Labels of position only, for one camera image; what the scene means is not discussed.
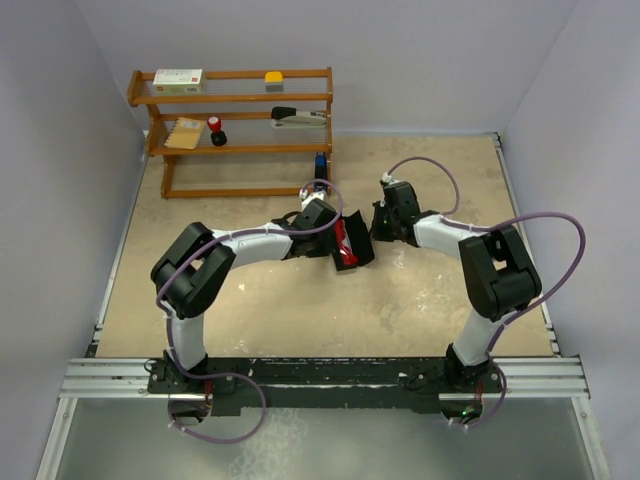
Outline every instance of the floor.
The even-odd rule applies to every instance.
[[[380,176],[398,160],[426,155],[457,178],[462,204],[454,219],[494,224],[514,214],[490,137],[336,137],[333,177],[345,197],[345,213],[360,209],[369,223],[381,198]],[[204,173],[224,168],[195,160],[177,173],[181,184],[203,183]],[[251,178],[287,172],[303,183],[311,167],[297,162],[265,169],[235,167]],[[234,181],[225,176],[225,181]],[[453,202],[448,179],[423,162],[404,165],[396,178],[411,181],[423,210]],[[160,198],[162,162],[150,158],[106,313],[97,355],[159,356],[164,322],[154,304],[152,266],[191,222],[211,228],[262,225],[299,208],[295,197]],[[470,305],[460,265],[435,251],[400,243],[374,244],[377,258],[365,268],[337,274],[329,258],[262,262],[233,270],[208,311],[205,346],[212,356],[441,356],[461,331]],[[510,327],[497,355],[551,355],[540,309]]]

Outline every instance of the wooden shelf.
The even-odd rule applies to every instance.
[[[267,93],[264,76],[267,70],[244,70],[228,72],[204,72],[204,94],[164,96],[152,92],[150,83],[154,72],[135,71],[127,90],[127,100],[132,107],[146,105],[149,111],[150,129],[146,151],[150,156],[164,157],[164,177],[161,194],[165,198],[297,195],[298,188],[232,188],[214,190],[173,190],[173,174],[181,156],[324,152],[327,156],[328,179],[332,150],[331,104],[333,102],[333,79],[331,68],[315,70],[281,70],[284,76],[284,93]],[[215,103],[281,103],[323,102],[325,107],[317,109],[327,115],[327,124],[321,129],[274,130],[270,126],[271,112],[185,112],[161,113],[159,105],[215,104]],[[173,122],[179,117],[205,120],[217,116],[223,121],[223,131],[229,139],[222,147],[211,144],[208,129],[195,149],[177,149],[164,146]]]

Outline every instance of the wall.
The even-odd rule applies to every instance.
[[[505,134],[521,209],[570,212],[587,231],[583,264],[549,307],[563,353],[582,355],[619,479],[640,471],[638,25],[637,0],[580,1]],[[554,222],[527,227],[547,282],[575,251]]]
[[[336,130],[486,132],[576,0],[77,1],[122,91],[135,69],[330,65]]]
[[[20,480],[91,339],[142,138],[72,0],[0,4],[0,477]]]

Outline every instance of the cardboard box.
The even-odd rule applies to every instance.
[[[179,117],[173,125],[167,141],[164,142],[164,146],[193,150],[200,141],[205,125],[206,122],[202,120]]]
[[[159,95],[202,95],[204,75],[200,70],[158,70],[153,89]]]

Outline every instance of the stapler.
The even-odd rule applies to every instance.
[[[327,116],[322,112],[309,112],[293,107],[273,107],[271,110],[271,128],[288,130],[292,128],[323,128]]]

